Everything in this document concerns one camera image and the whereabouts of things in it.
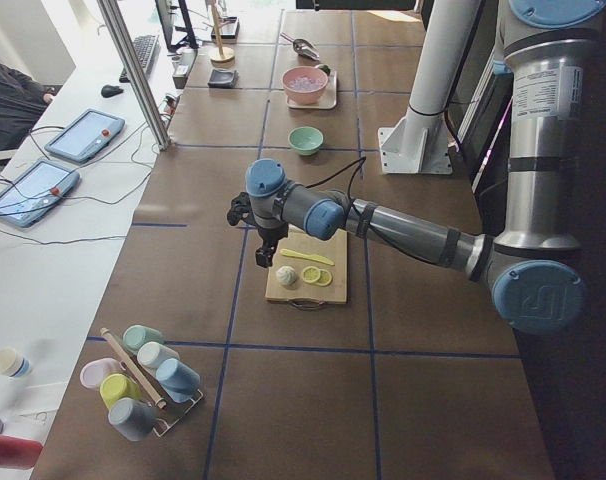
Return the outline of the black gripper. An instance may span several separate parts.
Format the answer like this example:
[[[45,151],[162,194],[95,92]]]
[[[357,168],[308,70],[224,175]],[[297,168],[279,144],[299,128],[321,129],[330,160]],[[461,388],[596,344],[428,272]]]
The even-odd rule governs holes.
[[[256,264],[262,268],[269,268],[273,265],[274,252],[279,241],[288,236],[288,225],[281,224],[275,228],[258,226],[257,231],[262,239],[262,245],[255,251]]]

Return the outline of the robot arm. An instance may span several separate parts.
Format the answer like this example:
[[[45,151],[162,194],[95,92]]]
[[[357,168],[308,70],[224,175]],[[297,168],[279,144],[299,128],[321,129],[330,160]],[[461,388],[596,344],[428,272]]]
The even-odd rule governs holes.
[[[497,236],[468,235],[340,191],[317,192],[286,177],[272,159],[246,171],[230,224],[255,226],[255,258],[269,267],[296,226],[320,240],[345,230],[484,283],[509,325],[548,334],[573,323],[586,287],[566,259],[579,249],[568,231],[576,169],[583,67],[601,31],[602,1],[502,1],[494,68],[513,78],[505,226]]]

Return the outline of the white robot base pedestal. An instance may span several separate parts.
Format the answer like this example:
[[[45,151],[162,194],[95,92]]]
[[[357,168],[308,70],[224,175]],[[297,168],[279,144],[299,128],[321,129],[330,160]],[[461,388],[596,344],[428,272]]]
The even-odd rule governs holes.
[[[480,9],[479,1],[433,3],[406,113],[378,130],[385,174],[452,173],[444,112]]]

